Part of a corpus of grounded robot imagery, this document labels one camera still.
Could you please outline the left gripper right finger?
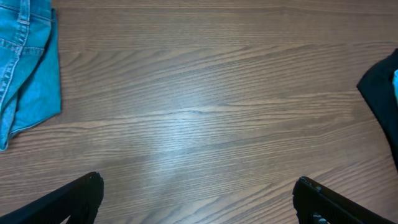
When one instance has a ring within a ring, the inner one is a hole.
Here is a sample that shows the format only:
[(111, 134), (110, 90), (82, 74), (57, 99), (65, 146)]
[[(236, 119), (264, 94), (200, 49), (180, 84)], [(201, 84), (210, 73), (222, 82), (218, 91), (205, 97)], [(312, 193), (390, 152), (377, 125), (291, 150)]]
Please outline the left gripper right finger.
[(293, 205), (300, 224), (394, 224), (305, 176), (295, 183)]

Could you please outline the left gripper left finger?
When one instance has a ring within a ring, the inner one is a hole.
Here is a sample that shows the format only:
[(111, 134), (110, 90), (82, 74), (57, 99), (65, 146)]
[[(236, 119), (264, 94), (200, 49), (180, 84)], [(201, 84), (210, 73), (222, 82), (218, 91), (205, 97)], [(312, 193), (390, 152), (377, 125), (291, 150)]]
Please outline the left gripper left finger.
[(104, 180), (97, 172), (84, 176), (1, 217), (1, 223), (93, 224), (104, 197)]

